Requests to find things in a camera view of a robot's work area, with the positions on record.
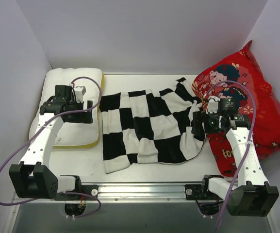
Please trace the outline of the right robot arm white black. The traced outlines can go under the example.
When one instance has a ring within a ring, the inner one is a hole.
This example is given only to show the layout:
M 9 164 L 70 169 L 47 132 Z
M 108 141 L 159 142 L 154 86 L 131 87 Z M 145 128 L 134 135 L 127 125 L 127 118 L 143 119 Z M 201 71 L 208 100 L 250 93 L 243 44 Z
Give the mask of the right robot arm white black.
M 261 168 L 252 132 L 254 119 L 238 113 L 234 100 L 210 96 L 205 111 L 194 112 L 192 133 L 197 139 L 223 132 L 236 164 L 234 183 L 221 176 L 205 175 L 199 187 L 200 197 L 218 196 L 232 216 L 267 216 L 279 197 Z

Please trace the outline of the white pillow yellow edge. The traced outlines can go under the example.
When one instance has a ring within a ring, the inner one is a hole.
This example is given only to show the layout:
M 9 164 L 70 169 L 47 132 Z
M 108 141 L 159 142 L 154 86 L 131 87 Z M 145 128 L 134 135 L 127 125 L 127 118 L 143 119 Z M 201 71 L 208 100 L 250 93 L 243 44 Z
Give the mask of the white pillow yellow edge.
M 104 75 L 97 68 L 57 68 L 46 74 L 45 82 L 42 90 L 39 111 L 30 127 L 29 136 L 32 137 L 42 126 L 39 117 L 44 114 L 59 113 L 82 113 L 89 112 L 89 109 L 75 110 L 63 112 L 65 105 L 74 103 L 72 101 L 72 93 L 70 83 L 76 86 L 84 86 L 86 93 L 83 101 L 91 100 L 93 107 L 91 108 L 93 123 L 67 123 L 63 121 L 61 129 L 58 131 L 54 146 L 61 147 L 93 147 L 99 140 L 99 92 L 103 88 Z

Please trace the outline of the black white checkered pillowcase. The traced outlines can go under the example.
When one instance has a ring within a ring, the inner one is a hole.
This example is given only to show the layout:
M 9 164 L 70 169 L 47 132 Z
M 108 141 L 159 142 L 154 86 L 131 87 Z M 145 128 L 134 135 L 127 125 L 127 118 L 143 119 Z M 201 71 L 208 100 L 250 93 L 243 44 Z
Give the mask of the black white checkered pillowcase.
M 176 165 L 192 160 L 204 144 L 191 132 L 193 112 L 201 108 L 185 78 L 160 91 L 103 96 L 99 109 L 105 172 L 132 164 Z

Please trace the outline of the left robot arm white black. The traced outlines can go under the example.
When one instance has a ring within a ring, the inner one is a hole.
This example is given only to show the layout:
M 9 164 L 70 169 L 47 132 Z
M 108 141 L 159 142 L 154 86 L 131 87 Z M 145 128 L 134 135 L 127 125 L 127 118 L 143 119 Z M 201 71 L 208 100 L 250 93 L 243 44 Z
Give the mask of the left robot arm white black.
M 58 132 L 65 123 L 90 124 L 92 101 L 84 102 L 84 86 L 56 85 L 54 95 L 40 107 L 38 126 L 26 153 L 17 165 L 11 165 L 9 175 L 20 198 L 53 199 L 65 192 L 72 200 L 82 195 L 80 178 L 75 175 L 55 175 L 49 169 L 49 157 Z

